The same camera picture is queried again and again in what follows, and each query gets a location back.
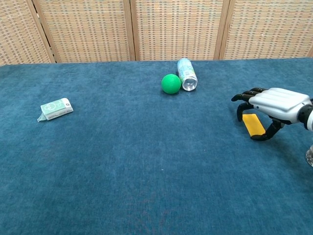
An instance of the yellow sponge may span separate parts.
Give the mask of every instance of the yellow sponge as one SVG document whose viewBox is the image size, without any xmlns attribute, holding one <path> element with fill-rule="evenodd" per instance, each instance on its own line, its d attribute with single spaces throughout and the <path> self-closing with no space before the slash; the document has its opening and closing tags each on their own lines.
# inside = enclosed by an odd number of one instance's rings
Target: yellow sponge
<svg viewBox="0 0 313 235">
<path fill-rule="evenodd" d="M 265 133 L 265 129 L 256 114 L 243 114 L 243 121 L 250 136 L 262 135 Z"/>
</svg>

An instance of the robotic hand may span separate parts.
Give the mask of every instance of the robotic hand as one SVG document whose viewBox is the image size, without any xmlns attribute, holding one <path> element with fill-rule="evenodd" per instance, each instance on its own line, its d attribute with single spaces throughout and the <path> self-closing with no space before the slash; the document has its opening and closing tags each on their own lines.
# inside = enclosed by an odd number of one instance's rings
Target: robotic hand
<svg viewBox="0 0 313 235">
<path fill-rule="evenodd" d="M 267 114 L 273 121 L 262 135 L 251 136 L 256 141 L 272 138 L 285 124 L 301 122 L 307 130 L 313 131 L 313 104 L 306 94 L 281 88 L 253 88 L 235 95 L 231 101 L 243 100 L 237 109 L 237 119 L 242 121 L 243 111 L 257 109 Z"/>
</svg>

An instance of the woven panel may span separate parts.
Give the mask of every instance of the woven panel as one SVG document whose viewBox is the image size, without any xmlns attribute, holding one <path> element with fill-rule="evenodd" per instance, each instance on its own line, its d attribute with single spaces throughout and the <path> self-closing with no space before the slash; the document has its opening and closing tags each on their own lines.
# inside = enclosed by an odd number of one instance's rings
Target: woven panel
<svg viewBox="0 0 313 235">
<path fill-rule="evenodd" d="M 37 0 L 60 62 L 126 61 L 122 0 Z"/>
<path fill-rule="evenodd" d="M 222 0 L 135 0 L 140 60 L 211 60 Z"/>
<path fill-rule="evenodd" d="M 312 0 L 237 0 L 224 59 L 307 56 L 312 13 Z"/>
<path fill-rule="evenodd" d="M 51 62 L 25 0 L 0 1 L 0 65 Z"/>
</svg>

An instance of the wicker screen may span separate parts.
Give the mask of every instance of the wicker screen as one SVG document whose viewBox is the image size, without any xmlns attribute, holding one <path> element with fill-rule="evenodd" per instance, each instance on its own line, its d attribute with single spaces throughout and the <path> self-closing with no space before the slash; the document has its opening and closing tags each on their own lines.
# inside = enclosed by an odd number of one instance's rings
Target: wicker screen
<svg viewBox="0 0 313 235">
<path fill-rule="evenodd" d="M 53 59 L 27 1 L 0 1 L 0 31 L 0 65 L 49 63 Z"/>
<path fill-rule="evenodd" d="M 57 62 L 127 61 L 132 56 L 134 59 L 128 0 L 34 2 Z"/>
<path fill-rule="evenodd" d="M 137 60 L 211 60 L 223 0 L 133 0 Z"/>
<path fill-rule="evenodd" d="M 313 0 L 236 0 L 222 59 L 307 56 Z"/>
</svg>

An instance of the silver can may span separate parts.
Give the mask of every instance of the silver can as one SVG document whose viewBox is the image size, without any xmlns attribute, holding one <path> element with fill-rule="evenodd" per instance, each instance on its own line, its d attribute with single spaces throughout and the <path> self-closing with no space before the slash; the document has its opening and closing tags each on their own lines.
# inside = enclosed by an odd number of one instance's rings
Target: silver can
<svg viewBox="0 0 313 235">
<path fill-rule="evenodd" d="M 181 86 L 185 91 L 192 91 L 197 87 L 198 79 L 190 60 L 182 58 L 177 63 Z"/>
</svg>

